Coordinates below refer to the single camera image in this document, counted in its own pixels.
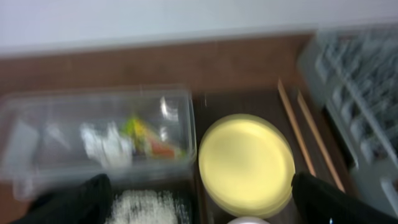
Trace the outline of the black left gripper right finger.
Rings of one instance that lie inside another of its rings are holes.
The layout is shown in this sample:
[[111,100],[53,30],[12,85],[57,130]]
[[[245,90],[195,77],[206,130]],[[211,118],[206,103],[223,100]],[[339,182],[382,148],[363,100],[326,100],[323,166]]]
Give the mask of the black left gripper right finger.
[[382,213],[305,172],[292,179],[292,196],[305,223],[397,224]]

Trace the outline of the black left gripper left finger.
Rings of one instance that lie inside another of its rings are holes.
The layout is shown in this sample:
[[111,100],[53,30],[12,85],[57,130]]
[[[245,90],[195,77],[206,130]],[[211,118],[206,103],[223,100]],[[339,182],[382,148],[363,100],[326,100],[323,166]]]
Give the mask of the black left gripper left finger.
[[25,215],[11,224],[104,223],[112,204],[110,179],[99,174],[78,186],[37,197]]

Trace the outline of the white tissue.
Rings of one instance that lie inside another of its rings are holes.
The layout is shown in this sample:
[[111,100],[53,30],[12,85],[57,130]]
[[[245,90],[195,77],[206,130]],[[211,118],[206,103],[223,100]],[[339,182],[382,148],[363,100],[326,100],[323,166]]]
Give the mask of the white tissue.
[[83,140],[86,155],[102,167],[130,167],[133,162],[135,145],[132,138],[122,133],[116,123],[108,123],[105,130],[100,130],[94,124],[83,123],[80,126],[80,136]]

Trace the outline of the green snack wrapper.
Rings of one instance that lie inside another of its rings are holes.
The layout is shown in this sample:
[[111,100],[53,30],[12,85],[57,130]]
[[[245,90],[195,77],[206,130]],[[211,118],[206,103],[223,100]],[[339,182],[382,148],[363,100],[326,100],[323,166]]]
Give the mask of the green snack wrapper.
[[122,128],[122,133],[129,136],[136,151],[154,159],[181,159],[186,153],[176,144],[163,141],[152,126],[143,119],[133,116]]

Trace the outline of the yellow plate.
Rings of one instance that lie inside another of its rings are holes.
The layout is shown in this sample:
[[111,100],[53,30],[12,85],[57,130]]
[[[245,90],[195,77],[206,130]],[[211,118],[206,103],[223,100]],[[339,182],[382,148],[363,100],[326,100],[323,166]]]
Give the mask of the yellow plate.
[[292,150],[258,116],[232,114],[214,122],[201,140],[198,168],[211,199],[236,217],[272,217],[292,197]]

